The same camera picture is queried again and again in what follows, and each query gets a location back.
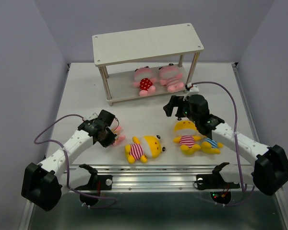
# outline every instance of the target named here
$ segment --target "white wooden shelf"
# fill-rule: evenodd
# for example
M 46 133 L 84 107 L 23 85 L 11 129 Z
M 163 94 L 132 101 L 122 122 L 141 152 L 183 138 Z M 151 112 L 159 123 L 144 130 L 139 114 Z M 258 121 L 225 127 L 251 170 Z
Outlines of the white wooden shelf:
M 139 90 L 132 86 L 134 71 L 109 76 L 107 66 L 180 55 L 178 67 L 184 74 L 183 82 L 187 84 L 191 81 L 199 54 L 204 50 L 191 23 L 98 34 L 92 39 L 95 65 L 102 77 L 109 105 L 142 97 L 138 94 Z M 194 58 L 186 74 L 182 62 L 184 55 L 189 53 L 194 53 Z M 156 84 L 156 93 L 150 96 L 165 93 L 168 93 L 166 87 Z
M 151 68 L 151 70 L 153 71 L 155 75 L 157 75 L 158 69 L 159 67 Z M 186 82 L 187 74 L 186 74 L 184 67 L 183 66 L 180 67 L 179 70 L 180 70 L 180 73 L 183 74 L 181 81 Z M 109 74 L 108 84 L 109 84 L 109 88 L 110 88 L 111 95 L 112 95 L 112 99 L 107 100 L 109 103 L 143 98 L 139 95 L 140 89 L 135 88 L 133 86 L 133 82 L 134 82 L 133 75 L 134 75 L 134 70 Z M 156 87 L 156 92 L 147 97 L 170 93 L 168 92 L 167 87 L 162 86 L 159 82 L 156 82 L 154 85 Z

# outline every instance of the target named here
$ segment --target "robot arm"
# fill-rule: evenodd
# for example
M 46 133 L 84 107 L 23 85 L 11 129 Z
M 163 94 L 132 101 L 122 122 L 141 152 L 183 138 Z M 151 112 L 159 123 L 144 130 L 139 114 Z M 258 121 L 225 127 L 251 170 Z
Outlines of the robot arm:
M 116 135 L 109 129 L 115 115 L 102 110 L 98 117 L 85 120 L 71 138 L 38 165 L 29 164 L 24 172 L 22 196 L 45 211 L 51 210 L 61 196 L 69 191 L 70 187 L 77 188 L 95 182 L 97 170 L 86 165 L 70 172 L 69 184 L 67 174 L 64 174 L 67 165 L 70 165 L 87 148 L 99 142 L 108 147 L 115 141 Z
M 269 147 L 243 134 L 235 134 L 223 119 L 209 113 L 208 102 L 203 96 L 172 96 L 163 107 L 167 116 L 172 115 L 174 107 L 177 107 L 176 117 L 187 117 L 195 123 L 202 135 L 222 142 L 233 151 L 236 151 L 234 136 L 237 135 L 239 154 L 251 164 L 241 167 L 244 183 L 253 184 L 261 192 L 271 196 L 288 181 L 285 151 L 278 145 Z M 199 179 L 203 182 L 198 183 L 198 189 L 217 189 L 223 188 L 227 183 L 240 183 L 240 174 L 237 165 L 222 163 L 215 167 L 212 174 L 197 175 L 197 180 Z

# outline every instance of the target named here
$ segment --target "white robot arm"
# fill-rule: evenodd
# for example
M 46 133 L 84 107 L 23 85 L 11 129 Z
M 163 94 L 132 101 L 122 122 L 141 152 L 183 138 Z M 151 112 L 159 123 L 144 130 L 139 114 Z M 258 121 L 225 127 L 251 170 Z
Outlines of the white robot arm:
M 163 107 L 167 116 L 172 115 L 174 107 L 177 107 L 176 117 L 187 117 L 195 123 L 202 135 L 223 143 L 233 151 L 236 151 L 236 135 L 239 155 L 251 164 L 239 169 L 238 165 L 222 163 L 215 167 L 212 174 L 196 176 L 197 180 L 201 181 L 197 182 L 198 189 L 221 189 L 228 183 L 238 184 L 242 176 L 244 184 L 252 184 L 264 194 L 271 196 L 288 181 L 288 160 L 285 151 L 278 145 L 269 147 L 241 133 L 234 133 L 224 120 L 209 113 L 208 102 L 202 95 L 191 93 L 191 96 L 187 97 L 172 96 L 169 103 Z

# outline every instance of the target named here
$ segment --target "shelf top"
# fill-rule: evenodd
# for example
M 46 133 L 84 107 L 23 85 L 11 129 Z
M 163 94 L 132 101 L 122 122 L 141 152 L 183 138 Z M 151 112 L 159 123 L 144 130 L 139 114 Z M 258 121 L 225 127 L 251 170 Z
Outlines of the shelf top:
M 204 50 L 191 23 L 98 34 L 92 39 L 97 67 Z

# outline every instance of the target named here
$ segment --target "screw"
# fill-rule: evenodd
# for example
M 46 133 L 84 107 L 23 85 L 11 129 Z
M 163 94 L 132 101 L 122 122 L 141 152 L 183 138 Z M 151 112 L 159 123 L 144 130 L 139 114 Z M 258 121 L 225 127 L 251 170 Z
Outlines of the screw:
M 197 181 L 202 181 L 203 179 L 202 178 L 198 178 Z M 200 183 L 200 182 L 197 182 L 198 184 L 203 184 L 203 183 Z
M 110 186 L 112 184 L 112 181 L 110 179 L 106 179 L 106 185 Z

